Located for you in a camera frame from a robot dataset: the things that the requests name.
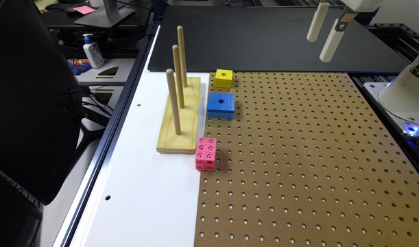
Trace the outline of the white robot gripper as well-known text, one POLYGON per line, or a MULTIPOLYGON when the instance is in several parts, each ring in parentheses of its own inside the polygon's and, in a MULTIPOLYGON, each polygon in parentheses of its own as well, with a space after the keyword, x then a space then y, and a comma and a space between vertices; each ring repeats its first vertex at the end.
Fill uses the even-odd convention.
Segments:
MULTIPOLYGON (((384 0, 341 0, 341 2, 351 10, 346 9, 342 16, 335 20, 320 54, 320 60, 322 62, 330 62, 333 58, 349 22, 356 17, 355 12, 373 12, 383 4, 384 0)), ((315 42, 317 40, 328 8, 329 2, 320 2, 318 4, 307 33, 307 40, 309 42, 315 42)))

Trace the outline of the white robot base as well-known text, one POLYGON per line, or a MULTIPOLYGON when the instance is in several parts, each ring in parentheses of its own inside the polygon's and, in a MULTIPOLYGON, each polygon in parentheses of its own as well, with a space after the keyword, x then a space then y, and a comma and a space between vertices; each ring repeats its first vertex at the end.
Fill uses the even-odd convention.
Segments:
POLYGON ((419 125, 419 55, 379 93, 389 113, 419 125))

